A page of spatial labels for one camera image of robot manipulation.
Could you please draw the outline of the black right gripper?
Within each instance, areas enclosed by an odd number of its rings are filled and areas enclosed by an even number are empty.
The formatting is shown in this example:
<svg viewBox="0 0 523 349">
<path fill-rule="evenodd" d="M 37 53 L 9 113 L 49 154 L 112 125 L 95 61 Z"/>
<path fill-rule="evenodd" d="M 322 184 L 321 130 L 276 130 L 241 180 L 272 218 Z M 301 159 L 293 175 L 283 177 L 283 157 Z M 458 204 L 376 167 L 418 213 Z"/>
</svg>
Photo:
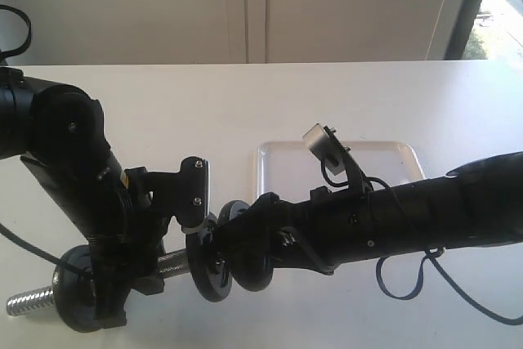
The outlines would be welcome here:
<svg viewBox="0 0 523 349">
<path fill-rule="evenodd" d="M 264 250 L 276 268 L 332 275 L 342 264 L 374 258 L 373 188 L 332 192 L 321 186 L 293 204 L 269 192 L 232 200 L 218 215 L 216 251 Z"/>
</svg>

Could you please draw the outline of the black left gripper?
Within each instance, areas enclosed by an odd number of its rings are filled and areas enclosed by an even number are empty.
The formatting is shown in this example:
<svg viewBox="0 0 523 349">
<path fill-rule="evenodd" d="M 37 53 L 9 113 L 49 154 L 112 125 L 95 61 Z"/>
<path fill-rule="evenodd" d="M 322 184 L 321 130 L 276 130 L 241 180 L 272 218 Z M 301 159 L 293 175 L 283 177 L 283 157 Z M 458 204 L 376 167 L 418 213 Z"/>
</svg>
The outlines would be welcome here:
<svg viewBox="0 0 523 349">
<path fill-rule="evenodd" d="M 175 216 L 178 172 L 122 169 L 111 152 L 24 153 L 21 162 L 88 242 L 100 327 L 127 324 L 131 288 L 161 294 L 163 237 Z"/>
</svg>

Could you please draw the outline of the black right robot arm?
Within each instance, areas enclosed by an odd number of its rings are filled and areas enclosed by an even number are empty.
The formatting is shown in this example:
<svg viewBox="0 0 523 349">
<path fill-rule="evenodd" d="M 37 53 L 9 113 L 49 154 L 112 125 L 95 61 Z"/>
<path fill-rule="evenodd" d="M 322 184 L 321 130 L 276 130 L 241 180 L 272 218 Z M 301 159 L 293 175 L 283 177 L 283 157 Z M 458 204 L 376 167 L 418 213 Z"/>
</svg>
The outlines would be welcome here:
<svg viewBox="0 0 523 349">
<path fill-rule="evenodd" d="M 292 203 L 268 193 L 216 228 L 210 247 L 235 270 L 243 257 L 259 256 L 275 268 L 330 275 L 350 262 L 521 240 L 517 152 L 362 194 L 319 187 L 308 200 Z"/>
</svg>

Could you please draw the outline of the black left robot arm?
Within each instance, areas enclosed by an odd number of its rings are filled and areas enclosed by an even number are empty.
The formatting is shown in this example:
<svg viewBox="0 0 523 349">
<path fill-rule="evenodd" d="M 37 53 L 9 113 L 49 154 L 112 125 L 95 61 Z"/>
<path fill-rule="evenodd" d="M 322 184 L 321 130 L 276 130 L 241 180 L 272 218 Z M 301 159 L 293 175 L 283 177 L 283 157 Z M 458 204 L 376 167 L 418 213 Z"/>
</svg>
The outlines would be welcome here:
<svg viewBox="0 0 523 349">
<path fill-rule="evenodd" d="M 78 87 L 2 68 L 1 156 L 18 157 L 85 239 L 56 257 L 1 230 L 55 266 L 54 300 L 71 328 L 124 326 L 131 291 L 163 291 L 157 261 L 177 214 L 179 177 L 123 169 L 106 139 L 97 99 Z"/>
</svg>

